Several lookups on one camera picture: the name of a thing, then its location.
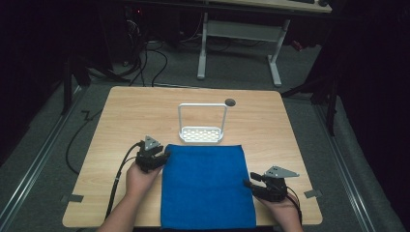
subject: table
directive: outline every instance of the table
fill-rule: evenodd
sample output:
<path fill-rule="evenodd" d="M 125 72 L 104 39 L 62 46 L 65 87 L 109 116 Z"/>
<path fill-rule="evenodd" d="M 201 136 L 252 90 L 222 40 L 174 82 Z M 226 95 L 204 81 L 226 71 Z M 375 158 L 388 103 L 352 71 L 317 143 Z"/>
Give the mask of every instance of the table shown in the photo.
<path fill-rule="evenodd" d="M 276 8 L 290 11 L 304 11 L 327 14 L 332 11 L 332 8 L 329 5 L 326 7 L 321 7 L 319 6 L 317 1 L 315 1 L 314 4 L 309 4 L 288 0 L 208 0 L 206 1 L 206 3 L 236 4 L 262 8 Z M 216 36 L 275 43 L 275 49 L 273 49 L 272 55 L 268 55 L 267 60 L 271 70 L 271 76 L 274 81 L 274 85 L 276 87 L 280 87 L 281 81 L 278 73 L 277 59 L 280 48 L 283 44 L 283 40 L 286 36 L 289 23 L 290 19 L 288 18 L 283 21 L 283 24 L 280 27 L 208 20 L 208 14 L 205 13 L 202 26 L 202 45 L 198 62 L 198 79 L 205 78 L 207 38 L 209 36 Z"/>
<path fill-rule="evenodd" d="M 115 174 L 131 145 L 145 135 L 162 145 L 183 144 L 179 138 L 178 105 L 183 102 L 209 103 L 233 99 L 228 109 L 220 145 L 243 146 L 249 172 L 263 174 L 277 165 L 300 174 L 285 179 L 301 200 L 304 224 L 319 224 L 322 215 L 312 190 L 298 144 L 281 96 L 275 91 L 114 87 L 107 98 L 73 194 L 82 202 L 69 202 L 63 224 L 67 227 L 96 227 L 103 223 Z M 218 119 L 208 110 L 203 119 Z M 198 122 L 197 118 L 184 121 Z M 125 175 L 120 179 L 114 206 L 125 193 Z M 275 222 L 267 209 L 254 200 L 257 225 Z M 161 173 L 141 204 L 135 226 L 160 226 Z"/>

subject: person's left hand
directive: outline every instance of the person's left hand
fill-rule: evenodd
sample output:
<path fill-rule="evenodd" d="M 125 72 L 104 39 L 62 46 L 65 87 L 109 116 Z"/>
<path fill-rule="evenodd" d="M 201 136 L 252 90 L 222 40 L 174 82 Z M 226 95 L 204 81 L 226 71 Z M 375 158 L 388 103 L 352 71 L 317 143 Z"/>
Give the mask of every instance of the person's left hand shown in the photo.
<path fill-rule="evenodd" d="M 133 162 L 127 171 L 127 196 L 142 197 L 151 188 L 163 166 L 145 173 Z"/>

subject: human arm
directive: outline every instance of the human arm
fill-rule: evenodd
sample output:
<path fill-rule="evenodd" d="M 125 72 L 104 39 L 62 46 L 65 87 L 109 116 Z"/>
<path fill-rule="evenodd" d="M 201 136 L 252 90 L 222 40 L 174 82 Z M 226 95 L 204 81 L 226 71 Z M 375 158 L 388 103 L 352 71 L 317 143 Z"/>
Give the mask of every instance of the human arm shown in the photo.
<path fill-rule="evenodd" d="M 132 231 L 138 206 L 161 170 L 159 167 L 144 173 L 134 162 L 127 171 L 126 194 L 98 231 Z"/>
<path fill-rule="evenodd" d="M 294 195 L 289 193 L 288 196 L 295 202 L 298 202 Z M 274 220 L 280 225 L 284 232 L 304 231 L 299 220 L 298 210 L 287 197 L 280 202 L 270 202 L 257 197 L 256 199 L 269 209 Z"/>

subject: blue cloth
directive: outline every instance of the blue cloth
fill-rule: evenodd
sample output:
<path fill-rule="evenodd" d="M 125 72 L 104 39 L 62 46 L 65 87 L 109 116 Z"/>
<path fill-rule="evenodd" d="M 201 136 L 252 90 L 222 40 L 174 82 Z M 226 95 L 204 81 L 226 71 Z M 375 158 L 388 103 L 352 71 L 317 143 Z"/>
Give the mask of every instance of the blue cloth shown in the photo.
<path fill-rule="evenodd" d="M 254 228 L 252 193 L 241 146 L 168 145 L 162 172 L 161 227 Z"/>

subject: tape piece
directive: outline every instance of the tape piece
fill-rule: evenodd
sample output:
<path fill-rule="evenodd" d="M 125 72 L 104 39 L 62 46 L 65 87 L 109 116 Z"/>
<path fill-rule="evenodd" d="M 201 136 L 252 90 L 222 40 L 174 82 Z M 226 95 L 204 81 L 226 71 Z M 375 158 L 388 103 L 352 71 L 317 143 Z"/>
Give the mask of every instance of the tape piece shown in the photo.
<path fill-rule="evenodd" d="M 63 197 L 61 198 L 61 202 L 62 203 L 69 203 L 69 202 L 82 202 L 82 199 L 84 198 L 83 195 L 75 195 L 75 194 L 71 194 L 71 195 L 63 195 Z"/>
<path fill-rule="evenodd" d="M 315 189 L 313 189 L 313 190 L 310 190 L 310 191 L 305 191 L 305 197 L 306 198 L 311 198 L 311 197 L 321 197 L 323 194 L 322 194 L 322 191 L 321 190 L 315 190 Z"/>

